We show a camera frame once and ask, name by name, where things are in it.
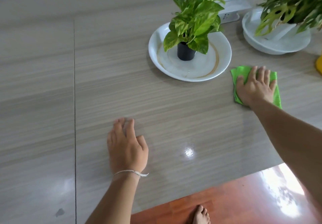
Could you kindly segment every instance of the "white saucer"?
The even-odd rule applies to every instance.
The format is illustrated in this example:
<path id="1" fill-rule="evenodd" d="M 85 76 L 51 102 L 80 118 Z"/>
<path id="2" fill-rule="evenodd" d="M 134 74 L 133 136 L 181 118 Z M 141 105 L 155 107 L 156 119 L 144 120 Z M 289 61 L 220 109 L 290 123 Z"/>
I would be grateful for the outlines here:
<path id="1" fill-rule="evenodd" d="M 260 24 L 262 8 L 249 11 L 243 18 L 242 25 L 246 41 L 256 50 L 271 54 L 281 55 L 296 52 L 308 46 L 311 40 L 310 30 L 296 34 L 297 28 L 291 29 L 278 41 L 268 40 L 265 36 L 255 37 L 255 30 Z"/>
<path id="2" fill-rule="evenodd" d="M 169 31 L 169 23 L 166 23 L 155 30 L 149 41 L 151 60 L 163 73 L 182 81 L 200 82 L 218 76 L 228 67 L 231 47 L 223 33 L 208 34 L 206 55 L 196 52 L 192 60 L 183 61 L 177 56 L 177 46 L 167 52 L 163 50 L 163 40 Z"/>

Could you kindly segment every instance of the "green microfiber cloth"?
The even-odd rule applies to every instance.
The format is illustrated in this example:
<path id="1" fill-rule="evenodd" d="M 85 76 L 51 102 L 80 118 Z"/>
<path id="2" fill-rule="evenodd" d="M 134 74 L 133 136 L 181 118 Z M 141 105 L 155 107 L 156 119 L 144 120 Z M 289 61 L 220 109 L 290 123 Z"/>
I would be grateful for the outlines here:
<path id="1" fill-rule="evenodd" d="M 236 67 L 232 70 L 230 70 L 231 75 L 232 75 L 232 80 L 234 82 L 234 97 L 235 97 L 235 102 L 240 103 L 242 105 L 243 102 L 240 100 L 240 98 L 238 97 L 237 93 L 236 93 L 236 81 L 237 81 L 237 77 L 240 75 L 244 76 L 244 84 L 247 82 L 248 79 L 248 74 L 251 71 L 252 67 L 250 66 L 239 66 Z M 271 72 L 271 81 L 277 79 L 277 72 Z M 276 85 L 276 89 L 274 92 L 274 101 L 273 104 L 276 105 L 279 108 L 282 108 L 282 104 L 281 104 L 281 97 L 280 97 L 280 91 L 279 91 L 279 87 L 278 85 Z"/>

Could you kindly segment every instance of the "hand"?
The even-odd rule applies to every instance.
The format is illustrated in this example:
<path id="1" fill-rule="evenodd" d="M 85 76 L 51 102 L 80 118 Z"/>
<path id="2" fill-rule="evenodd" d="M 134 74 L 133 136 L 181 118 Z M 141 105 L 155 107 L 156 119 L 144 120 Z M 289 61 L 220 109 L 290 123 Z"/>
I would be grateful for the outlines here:
<path id="1" fill-rule="evenodd" d="M 247 83 L 244 84 L 244 77 L 239 76 L 236 82 L 236 92 L 241 101 L 252 106 L 256 100 L 266 100 L 273 102 L 273 95 L 277 85 L 277 81 L 273 80 L 270 83 L 271 71 L 261 67 L 258 70 L 258 78 L 256 79 L 257 66 L 254 66 L 248 75 Z"/>
<path id="2" fill-rule="evenodd" d="M 124 118 L 115 120 L 107 137 L 112 173 L 122 170 L 142 172 L 147 165 L 147 143 L 143 136 L 135 136 L 133 119 L 126 127 L 126 135 L 123 132 L 124 124 Z"/>

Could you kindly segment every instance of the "monstera plant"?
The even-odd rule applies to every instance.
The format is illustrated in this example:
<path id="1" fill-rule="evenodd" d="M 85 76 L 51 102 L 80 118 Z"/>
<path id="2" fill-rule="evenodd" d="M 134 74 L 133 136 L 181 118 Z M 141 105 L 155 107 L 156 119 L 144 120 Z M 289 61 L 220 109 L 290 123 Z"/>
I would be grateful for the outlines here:
<path id="1" fill-rule="evenodd" d="M 266 35 L 282 23 L 297 24 L 298 33 L 322 28 L 322 0 L 263 0 L 258 6 L 263 12 L 256 36 Z"/>
<path id="2" fill-rule="evenodd" d="M 208 52 L 208 33 L 217 32 L 220 26 L 218 12 L 224 8 L 223 0 L 173 0 L 180 11 L 169 24 L 164 51 L 178 45 L 178 57 L 182 60 L 193 59 L 196 51 Z"/>

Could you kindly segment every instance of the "power strip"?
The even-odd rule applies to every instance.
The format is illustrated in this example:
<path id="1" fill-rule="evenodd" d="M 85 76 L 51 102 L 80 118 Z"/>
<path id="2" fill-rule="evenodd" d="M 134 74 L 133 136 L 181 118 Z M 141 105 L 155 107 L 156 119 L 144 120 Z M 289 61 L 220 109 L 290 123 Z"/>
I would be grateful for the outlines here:
<path id="1" fill-rule="evenodd" d="M 221 23 L 235 22 L 239 20 L 238 11 L 252 8 L 252 5 L 247 0 L 224 0 L 226 4 L 225 9 L 219 12 Z"/>

